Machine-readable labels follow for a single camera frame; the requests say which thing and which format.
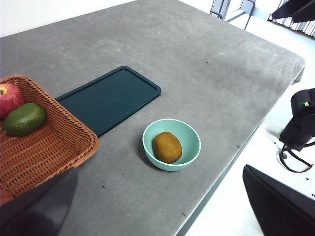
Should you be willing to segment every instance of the woven basket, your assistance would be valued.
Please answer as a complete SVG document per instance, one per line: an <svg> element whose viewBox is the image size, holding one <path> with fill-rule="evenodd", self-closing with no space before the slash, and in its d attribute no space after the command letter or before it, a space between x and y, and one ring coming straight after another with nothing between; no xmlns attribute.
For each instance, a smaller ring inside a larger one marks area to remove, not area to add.
<svg viewBox="0 0 315 236"><path fill-rule="evenodd" d="M45 108L45 123L23 136L3 133L0 121L0 205L58 175L78 167L98 148L98 138L31 78L9 76L1 83L15 84L26 102Z"/></svg>

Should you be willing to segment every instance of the teal bowl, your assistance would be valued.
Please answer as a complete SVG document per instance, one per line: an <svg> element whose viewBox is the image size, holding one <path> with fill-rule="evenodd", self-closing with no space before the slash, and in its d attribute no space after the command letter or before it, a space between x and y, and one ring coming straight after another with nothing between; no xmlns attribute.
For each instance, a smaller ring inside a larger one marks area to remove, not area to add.
<svg viewBox="0 0 315 236"><path fill-rule="evenodd" d="M164 131L174 134L182 145L181 158L172 164L159 161L153 152L153 139ZM190 125L176 119L159 119L151 123L143 132L142 144L148 159L156 167L165 171L178 171L189 166L197 158L201 149L200 138L196 131Z"/></svg>

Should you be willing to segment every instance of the cable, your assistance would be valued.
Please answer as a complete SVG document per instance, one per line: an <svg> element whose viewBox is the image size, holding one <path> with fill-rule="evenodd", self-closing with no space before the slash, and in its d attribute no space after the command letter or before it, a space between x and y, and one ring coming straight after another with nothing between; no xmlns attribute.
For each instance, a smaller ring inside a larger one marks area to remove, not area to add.
<svg viewBox="0 0 315 236"><path fill-rule="evenodd" d="M304 147L309 147L309 146L312 146L312 145L315 145L315 142L312 142L312 143L309 143L309 144L306 144L306 145L303 145ZM279 152L279 158L280 158L280 161L281 163L284 165L284 167L287 168L287 170L291 171L291 172L294 172L294 173L303 173L303 172L306 172L308 171L310 168L312 168L313 166L306 162L305 160L301 159L300 157L298 157L294 152L292 152L292 149L290 149L289 147L286 147L286 144L284 144L284 146L282 147L281 149L281 152ZM300 162L304 163L305 165L308 166L307 169L303 170L303 171L295 171L293 169L291 169L289 166L287 166L287 164L285 163L284 161L284 152L287 151L288 153L290 153L295 159L299 160Z"/></svg>

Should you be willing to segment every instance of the tray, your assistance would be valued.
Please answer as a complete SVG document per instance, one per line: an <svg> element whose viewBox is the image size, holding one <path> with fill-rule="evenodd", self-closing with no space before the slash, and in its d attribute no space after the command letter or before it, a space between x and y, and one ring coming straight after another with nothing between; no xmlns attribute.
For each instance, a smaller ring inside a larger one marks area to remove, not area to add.
<svg viewBox="0 0 315 236"><path fill-rule="evenodd" d="M160 94L158 85L121 66L56 100L100 137Z"/></svg>

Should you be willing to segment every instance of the red apple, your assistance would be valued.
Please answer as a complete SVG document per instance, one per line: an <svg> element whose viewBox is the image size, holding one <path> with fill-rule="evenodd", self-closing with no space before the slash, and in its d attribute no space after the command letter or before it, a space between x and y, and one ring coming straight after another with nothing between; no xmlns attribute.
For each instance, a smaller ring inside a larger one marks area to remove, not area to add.
<svg viewBox="0 0 315 236"><path fill-rule="evenodd" d="M20 89L14 84L0 84L0 119L13 109L24 104Z"/></svg>

